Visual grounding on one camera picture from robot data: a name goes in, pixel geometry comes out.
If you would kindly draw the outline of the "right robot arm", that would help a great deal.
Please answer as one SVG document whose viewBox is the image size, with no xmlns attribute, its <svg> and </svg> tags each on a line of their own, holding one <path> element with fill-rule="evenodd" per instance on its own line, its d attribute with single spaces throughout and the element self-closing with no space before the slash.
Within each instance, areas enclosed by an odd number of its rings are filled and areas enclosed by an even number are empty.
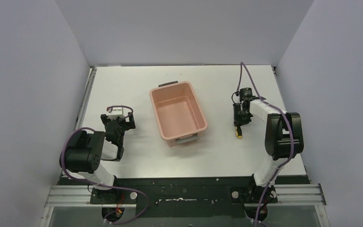
<svg viewBox="0 0 363 227">
<path fill-rule="evenodd" d="M 273 186 L 286 163 L 303 152 L 301 116 L 281 110 L 260 96 L 254 96 L 249 87 L 235 91 L 232 97 L 239 98 L 238 102 L 232 101 L 237 138 L 242 138 L 241 127 L 249 124 L 252 117 L 256 116 L 266 123 L 264 144 L 268 156 L 253 174 L 253 180 L 257 187 Z"/>
</svg>

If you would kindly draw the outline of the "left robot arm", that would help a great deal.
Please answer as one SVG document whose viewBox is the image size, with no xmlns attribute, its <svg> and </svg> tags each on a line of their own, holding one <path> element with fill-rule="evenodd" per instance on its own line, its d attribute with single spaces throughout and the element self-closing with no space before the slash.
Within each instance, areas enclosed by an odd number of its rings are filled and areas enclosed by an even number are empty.
<svg viewBox="0 0 363 227">
<path fill-rule="evenodd" d="M 124 115 L 122 111 L 102 114 L 103 131 L 92 131 L 84 127 L 74 132 L 60 156 L 60 166 L 67 173 L 76 173 L 97 190 L 116 189 L 116 176 L 109 173 L 101 161 L 119 162 L 124 153 L 125 132 L 135 129 L 132 112 Z"/>
</svg>

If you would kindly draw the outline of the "yellow black screwdriver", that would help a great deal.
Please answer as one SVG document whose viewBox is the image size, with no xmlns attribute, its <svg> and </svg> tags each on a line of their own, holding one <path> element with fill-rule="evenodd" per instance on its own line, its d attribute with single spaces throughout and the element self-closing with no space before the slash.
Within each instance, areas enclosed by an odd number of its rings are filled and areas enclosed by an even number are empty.
<svg viewBox="0 0 363 227">
<path fill-rule="evenodd" d="M 235 127 L 235 135 L 238 139 L 242 138 L 242 129 L 241 126 L 236 126 Z"/>
</svg>

